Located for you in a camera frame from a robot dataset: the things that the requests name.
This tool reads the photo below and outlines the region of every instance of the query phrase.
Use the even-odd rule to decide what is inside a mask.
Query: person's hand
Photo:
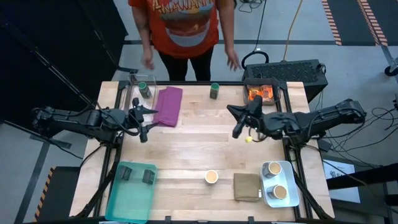
[[[154,54],[152,52],[152,48],[144,49],[144,55],[142,56],[142,64],[146,69],[153,70],[155,69],[154,63],[152,62],[152,58]]]
[[[239,57],[233,48],[225,49],[225,53],[228,57],[227,65],[229,66],[230,70],[236,71],[236,69],[242,69],[241,65],[239,64]]]

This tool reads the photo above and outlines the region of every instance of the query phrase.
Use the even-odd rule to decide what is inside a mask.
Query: wooden table
[[[118,82],[103,82],[98,98],[102,107],[114,106],[117,87]],[[177,127],[151,129],[149,140],[144,144],[139,137],[128,135],[123,142],[121,161],[151,163],[159,169],[150,220],[164,220],[170,215],[172,220],[247,221],[253,216],[255,221],[294,221],[292,208],[270,208],[262,199],[259,202],[234,200],[234,173],[258,174],[264,161],[285,159],[281,141],[266,139],[261,143],[245,143],[247,128],[239,139],[232,138],[236,121],[226,105],[243,105],[242,86],[221,86],[217,100],[209,98],[209,86],[176,87],[183,89]],[[308,112],[303,84],[288,83],[288,88],[292,110]],[[262,111],[270,113],[276,108],[264,106]],[[96,140],[89,140],[85,156],[98,144]],[[317,146],[316,141],[309,144]],[[83,166],[70,215],[80,212],[98,188],[104,152],[104,149],[97,152]],[[320,153],[304,148],[301,155],[309,191],[327,214],[334,217]],[[220,179],[213,186],[204,181],[208,169],[219,173]],[[106,190],[100,215],[105,214],[108,195]],[[302,202],[301,198],[300,213],[305,217]]]

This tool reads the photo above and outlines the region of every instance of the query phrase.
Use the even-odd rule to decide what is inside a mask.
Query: graphic print on shirt
[[[203,42],[210,26],[215,0],[148,0],[165,22],[166,33],[181,47]]]

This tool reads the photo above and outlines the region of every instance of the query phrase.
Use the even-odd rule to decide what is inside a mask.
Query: small cup
[[[217,100],[219,90],[220,90],[220,85],[218,83],[212,83],[210,88],[210,98]]]
[[[208,170],[205,174],[207,184],[215,184],[218,180],[218,173],[215,170]]]
[[[139,92],[141,93],[141,96],[145,99],[149,99],[152,95],[150,93],[150,89],[147,85],[146,82],[140,82],[138,83],[138,89]]]
[[[282,185],[275,185],[267,188],[267,194],[271,198],[282,200],[286,198],[287,190]]]
[[[281,171],[282,167],[278,162],[270,162],[262,168],[262,174],[267,178],[273,178],[276,175],[279,175]]]

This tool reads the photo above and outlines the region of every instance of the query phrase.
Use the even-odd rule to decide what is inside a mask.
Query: black floor mat
[[[398,1],[368,0],[388,45],[398,45]]]
[[[342,45],[375,46],[376,41],[357,0],[328,0],[328,5]]]
[[[398,45],[396,0],[323,0],[322,2],[337,44]]]
[[[37,222],[68,219],[79,173],[79,167],[56,167],[50,171],[37,206]]]

